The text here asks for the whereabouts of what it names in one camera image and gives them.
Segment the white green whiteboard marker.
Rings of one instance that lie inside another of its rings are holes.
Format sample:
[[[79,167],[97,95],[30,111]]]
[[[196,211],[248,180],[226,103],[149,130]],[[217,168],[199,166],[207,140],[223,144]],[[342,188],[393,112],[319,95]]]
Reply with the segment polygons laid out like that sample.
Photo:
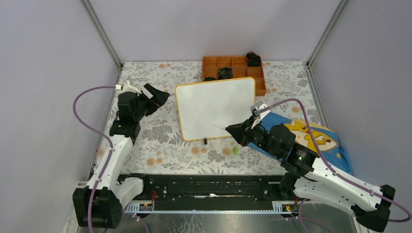
[[[222,130],[225,130],[226,129],[226,127],[224,127],[224,126],[219,126],[219,125],[214,125],[215,127],[217,127],[217,128],[219,128],[219,129],[222,129]]]

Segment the yellow framed whiteboard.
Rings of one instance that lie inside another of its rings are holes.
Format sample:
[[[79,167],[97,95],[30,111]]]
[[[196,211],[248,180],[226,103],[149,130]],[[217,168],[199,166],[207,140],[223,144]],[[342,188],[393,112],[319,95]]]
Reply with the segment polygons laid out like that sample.
[[[242,123],[251,116],[255,103],[255,80],[251,77],[180,84],[175,88],[176,105],[182,138],[229,137],[227,127]]]

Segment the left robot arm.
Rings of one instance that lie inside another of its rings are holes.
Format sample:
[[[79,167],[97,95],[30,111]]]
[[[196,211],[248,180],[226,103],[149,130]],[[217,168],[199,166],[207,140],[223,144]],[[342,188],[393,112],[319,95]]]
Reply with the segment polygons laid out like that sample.
[[[103,89],[102,86],[88,89],[75,98],[73,113],[77,120],[89,130],[101,135],[109,143],[96,172],[84,187],[77,187],[72,195],[76,219],[80,227],[87,227],[92,233],[101,228],[116,229],[123,211],[134,197],[140,200],[149,197],[151,187],[141,178],[126,178],[118,182],[121,167],[131,152],[141,130],[140,121],[156,112],[168,100],[170,94],[160,91],[150,84],[144,88],[152,94],[148,97],[143,91],[132,86],[128,81],[111,86],[119,92],[118,111],[110,127],[109,134],[104,134],[86,124],[77,113],[77,101],[84,94]]]

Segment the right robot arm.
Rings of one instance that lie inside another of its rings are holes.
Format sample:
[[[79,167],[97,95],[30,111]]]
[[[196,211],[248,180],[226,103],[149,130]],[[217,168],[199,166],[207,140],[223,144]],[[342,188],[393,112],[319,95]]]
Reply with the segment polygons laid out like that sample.
[[[281,161],[286,173],[278,192],[283,199],[299,197],[322,202],[350,214],[375,232],[385,230],[391,212],[389,200],[395,196],[393,187],[366,183],[333,165],[327,166],[317,152],[296,142],[296,135],[285,124],[266,130],[246,120],[225,130],[240,145],[254,144]]]

